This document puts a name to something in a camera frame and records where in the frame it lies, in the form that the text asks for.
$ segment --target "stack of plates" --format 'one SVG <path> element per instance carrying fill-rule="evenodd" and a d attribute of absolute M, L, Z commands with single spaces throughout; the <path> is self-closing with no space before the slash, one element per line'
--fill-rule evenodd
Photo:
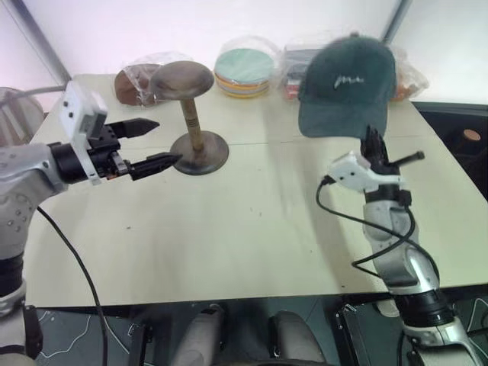
<path fill-rule="evenodd" d="M 266 53 L 237 48 L 222 53 L 215 63 L 215 81 L 228 95 L 252 98 L 266 93 L 275 63 Z"/>

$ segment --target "round metal base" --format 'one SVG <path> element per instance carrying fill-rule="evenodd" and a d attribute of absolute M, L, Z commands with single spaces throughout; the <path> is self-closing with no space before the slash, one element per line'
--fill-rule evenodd
<path fill-rule="evenodd" d="M 193 150 L 188 133 L 173 143 L 171 153 L 183 155 L 174 165 L 176 170 L 188 175 L 204 175 L 215 172 L 226 162 L 229 156 L 229 146 L 226 141 L 209 131 L 201 131 L 201 135 L 204 148 L 200 151 Z"/>

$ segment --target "dark green cap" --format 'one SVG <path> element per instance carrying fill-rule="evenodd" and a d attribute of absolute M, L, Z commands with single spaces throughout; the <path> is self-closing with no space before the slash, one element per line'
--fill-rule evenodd
<path fill-rule="evenodd" d="M 395 59 L 378 40 L 352 35 L 317 53 L 300 85 L 298 126 L 307 137 L 384 135 L 395 95 Z"/>

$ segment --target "white table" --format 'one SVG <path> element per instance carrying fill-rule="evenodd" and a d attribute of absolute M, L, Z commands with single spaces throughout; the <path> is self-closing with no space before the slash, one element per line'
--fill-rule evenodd
<path fill-rule="evenodd" d="M 98 90 L 108 122 L 148 117 L 162 127 L 122 142 L 138 160 L 167 151 L 185 133 L 179 103 L 119 104 L 113 75 L 76 79 Z M 320 210 L 316 186 L 333 159 L 358 149 L 352 138 L 307 139 L 298 104 L 279 92 L 238 100 L 216 88 L 196 99 L 201 125 L 230 145 L 224 167 L 193 177 L 169 169 L 132 182 L 88 182 L 43 204 L 78 249 L 104 305 L 385 291 L 353 269 L 371 254 L 361 225 Z M 36 142 L 66 141 L 55 108 Z M 409 102 L 392 103 L 385 141 L 390 158 L 417 150 L 426 159 L 402 168 L 413 194 L 420 243 L 432 254 L 443 287 L 488 281 L 488 206 L 430 126 Z M 364 198 L 339 186 L 323 200 L 361 216 Z M 25 255 L 27 302 L 90 306 L 93 299 L 72 255 L 36 215 Z"/>

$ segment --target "white wall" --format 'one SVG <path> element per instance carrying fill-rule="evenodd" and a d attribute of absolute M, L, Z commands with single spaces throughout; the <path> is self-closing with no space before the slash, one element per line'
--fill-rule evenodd
<path fill-rule="evenodd" d="M 487 0 L 413 0 L 393 45 L 430 82 L 414 100 L 488 104 Z"/>
<path fill-rule="evenodd" d="M 68 71 L 118 72 L 146 54 L 178 50 L 212 67 L 244 34 L 282 47 L 301 34 L 358 30 L 379 37 L 397 0 L 24 0 Z"/>
<path fill-rule="evenodd" d="M 0 86 L 28 90 L 57 85 L 3 2 L 0 2 L 0 70 Z M 36 98 L 48 111 L 59 96 L 56 93 Z"/>

